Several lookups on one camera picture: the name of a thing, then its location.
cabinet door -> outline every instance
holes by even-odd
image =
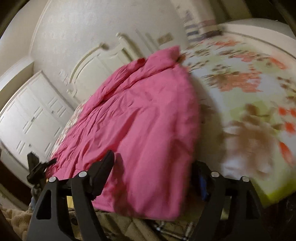
[[[22,90],[16,98],[31,122],[30,130],[26,133],[27,139],[48,157],[63,130],[63,125],[48,113],[29,88]]]
[[[26,135],[31,133],[31,124],[27,114],[16,101],[13,101],[0,117],[0,138],[25,168],[28,168],[27,155],[30,152],[34,152],[40,161],[46,161],[46,156],[26,138]]]
[[[66,126],[74,111],[57,94],[42,73],[37,78],[28,87],[62,126]]]

pink comforter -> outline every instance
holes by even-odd
[[[94,207],[175,219],[199,127],[197,97],[188,73],[176,63],[179,54],[175,46],[115,71],[84,105],[47,176],[71,178],[113,150],[115,165]]]

mattress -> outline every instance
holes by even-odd
[[[264,205],[294,192],[296,60],[274,46],[234,34],[201,41],[184,50],[180,60],[200,99],[197,160],[225,177],[250,177]]]

bed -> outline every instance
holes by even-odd
[[[68,92],[79,106],[53,153],[77,121],[83,104],[107,76],[140,57],[125,35],[117,36],[120,44],[115,49],[107,51],[102,44],[89,51],[74,68],[70,78],[72,89]],[[182,64],[192,75],[202,111],[197,159],[225,176],[251,177],[265,205],[293,192],[296,186],[294,57],[265,42],[225,33],[184,50],[182,58]],[[235,139],[236,131],[244,132],[244,128],[250,131],[246,124],[258,127],[263,138]],[[240,153],[243,164],[233,165],[231,158],[223,161],[223,152],[231,145],[231,138],[241,143],[253,140],[259,154],[249,157],[248,150],[237,147],[233,151]]]
[[[78,107],[57,139],[52,153],[56,152],[68,130],[77,122],[88,98],[107,77],[119,67],[142,57],[126,35],[117,33],[116,36],[119,44],[114,49],[109,50],[106,44],[101,43],[88,51],[75,65],[67,85],[67,93],[76,101]]]

